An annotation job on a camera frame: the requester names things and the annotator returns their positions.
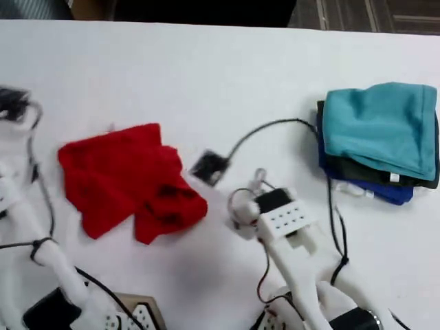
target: black wire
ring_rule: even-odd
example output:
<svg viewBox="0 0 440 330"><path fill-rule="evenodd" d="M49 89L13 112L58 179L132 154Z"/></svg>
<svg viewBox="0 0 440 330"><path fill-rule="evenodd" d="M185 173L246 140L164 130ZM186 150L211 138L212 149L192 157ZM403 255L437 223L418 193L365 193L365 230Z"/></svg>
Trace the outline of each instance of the black wire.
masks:
<svg viewBox="0 0 440 330"><path fill-rule="evenodd" d="M32 246L32 245L33 245L33 242L4 244L4 245L0 245L0 250L8 249L8 248L17 248L19 246Z"/></svg>
<svg viewBox="0 0 440 330"><path fill-rule="evenodd" d="M399 325L399 326L401 326L402 328L404 328L405 330L411 330L405 323L403 323L398 317L397 317L397 315L396 314L394 314L392 311L390 311L391 312L391 316L394 318L394 321L396 321L397 322L397 324Z"/></svg>
<svg viewBox="0 0 440 330"><path fill-rule="evenodd" d="M349 249L347 247L347 230L345 228L344 219L342 218L342 215L340 214L338 208L336 208L336 212L338 214L339 221L340 221L341 227L342 227L342 241L344 244L344 254L342 255L342 258L341 258L341 261L339 262L339 265L336 267L335 271L333 272L333 275L331 276L331 280L330 280L331 285L335 285L335 281L339 275L339 272L347 263L349 263Z"/></svg>
<svg viewBox="0 0 440 330"><path fill-rule="evenodd" d="M310 124L309 122L306 122L305 120L302 120L300 118L287 118L287 119L278 119L278 120L274 120L271 122L267 122L265 124L262 124L261 126L256 127L255 129L252 129L248 134L246 134L245 136L243 136L233 147L232 150L229 152L228 156L226 157L226 159L228 161L230 161L232 159L232 157L234 156L234 154L238 151L238 149L240 148L240 146L247 140L249 139L251 136L253 136L255 133L270 127L272 125L275 124L282 124L285 122L300 122L301 124L304 124L305 126L307 126L312 132L313 134L318 137L318 133L316 132L315 126Z"/></svg>
<svg viewBox="0 0 440 330"><path fill-rule="evenodd" d="M327 176L327 201L329 206L329 218L330 218L330 227L331 227L331 236L333 237L333 242L335 243L336 250L339 251L339 253L342 256L342 250L339 246L338 236L336 235L336 229L335 229L335 219L333 216L333 197L332 197L332 190L331 190L331 178Z"/></svg>
<svg viewBox="0 0 440 330"><path fill-rule="evenodd" d="M43 195L47 209L49 210L49 216L50 216L49 235L51 237L53 237L54 231L55 231L55 210L54 210L54 207L50 201L49 191L47 190L47 186L45 184L44 177L42 176L42 174L40 172L39 165L36 162L34 148L33 148L35 131L36 131L37 126L39 125L41 118L43 117L43 109L41 108L41 105L37 102L29 102L28 105L35 109L36 119L31 126L30 135L29 135L29 138L27 139L27 158L29 161L29 167L30 167L30 171L32 173L32 176L35 177L36 180L38 181L38 187L40 188L40 191Z"/></svg>
<svg viewBox="0 0 440 330"><path fill-rule="evenodd" d="M133 314L129 311L129 309L124 305L124 303L116 296L108 287L103 285L99 280L94 278L92 275L86 273L84 270L75 267L78 274L80 274L82 277L86 278L90 282L94 283L96 286L101 288L106 294L108 294L122 309L122 311L139 327L139 329L144 330L145 328L142 326L142 324L136 320L136 318L133 316Z"/></svg>
<svg viewBox="0 0 440 330"><path fill-rule="evenodd" d="M275 186L270 184L269 182L267 182L266 180L261 181L262 184L265 184L266 186L268 186L269 188L271 188L272 190L275 190Z"/></svg>
<svg viewBox="0 0 440 330"><path fill-rule="evenodd" d="M265 255L266 255L266 270L264 271L263 276L261 277L260 281L258 282L258 285L256 286L256 295L258 296L258 299L259 299L263 304L268 305L268 304L274 302L274 301L277 300L277 299L284 298L284 299L289 303L289 305L291 305L291 306L293 307L293 309L295 309L295 311L296 311L296 313L298 313L300 319L304 322L305 319L303 318L303 316L302 316L301 313L299 312L298 308L295 306L295 304L294 304L294 302L292 301L292 299L289 298L289 297L287 297L287 295L282 294L282 295L280 295L280 296L273 297L273 298L271 298L271 299L269 299L269 300L264 300L263 297L261 296L261 286L263 285L264 280L266 279L267 275L269 274L269 269L270 269L270 258L269 258L269 253L267 252L267 247L266 247L266 245L264 244L264 242L263 242L262 240L259 240L259 242L260 242L261 245L263 246L263 249L264 249L264 252L265 252Z"/></svg>

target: stack of folded clothes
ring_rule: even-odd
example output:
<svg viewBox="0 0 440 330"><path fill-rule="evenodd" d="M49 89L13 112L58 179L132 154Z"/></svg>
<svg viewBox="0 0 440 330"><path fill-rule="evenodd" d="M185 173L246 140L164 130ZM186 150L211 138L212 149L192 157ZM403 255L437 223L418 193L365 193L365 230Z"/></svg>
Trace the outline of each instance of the stack of folded clothes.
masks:
<svg viewBox="0 0 440 330"><path fill-rule="evenodd" d="M439 183L437 90L390 82L330 91L318 102L320 167L332 179L402 205Z"/></svg>

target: black cloth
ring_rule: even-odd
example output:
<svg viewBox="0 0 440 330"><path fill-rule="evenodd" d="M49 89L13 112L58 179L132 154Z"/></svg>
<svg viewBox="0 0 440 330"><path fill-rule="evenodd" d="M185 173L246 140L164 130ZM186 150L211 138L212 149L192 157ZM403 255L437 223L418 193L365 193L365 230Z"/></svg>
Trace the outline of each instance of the black cloth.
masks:
<svg viewBox="0 0 440 330"><path fill-rule="evenodd" d="M324 101L318 102L318 120L322 122L322 115L324 113ZM328 167L337 172L346 180L362 180L374 182L376 184L390 184L394 186L412 186L412 187L426 187L435 189L439 185L439 123L437 115L435 116L435 178L432 181L417 179L415 177L408 177L400 175L399 182L390 182L390 173L384 170L375 170L348 157L338 157L332 155L325 155L325 162Z"/></svg>

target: white label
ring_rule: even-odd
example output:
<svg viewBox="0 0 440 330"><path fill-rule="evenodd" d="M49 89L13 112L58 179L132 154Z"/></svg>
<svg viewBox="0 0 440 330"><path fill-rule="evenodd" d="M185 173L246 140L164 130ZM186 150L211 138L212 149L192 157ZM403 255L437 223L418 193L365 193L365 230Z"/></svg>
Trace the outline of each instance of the white label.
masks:
<svg viewBox="0 0 440 330"><path fill-rule="evenodd" d="M390 182L399 182L400 175L397 173L390 173Z"/></svg>
<svg viewBox="0 0 440 330"><path fill-rule="evenodd" d="M374 192L371 190L365 190L365 197L374 198Z"/></svg>

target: crumpled red fabric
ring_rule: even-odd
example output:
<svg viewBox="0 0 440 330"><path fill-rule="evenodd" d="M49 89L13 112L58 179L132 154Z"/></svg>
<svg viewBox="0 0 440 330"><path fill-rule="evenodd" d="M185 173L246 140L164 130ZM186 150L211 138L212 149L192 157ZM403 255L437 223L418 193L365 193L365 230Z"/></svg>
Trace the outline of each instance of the crumpled red fabric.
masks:
<svg viewBox="0 0 440 330"><path fill-rule="evenodd" d="M193 226L208 204L181 176L177 150L163 146L159 124L71 142L58 151L66 198L82 213L82 227L97 239L130 215L145 244Z"/></svg>

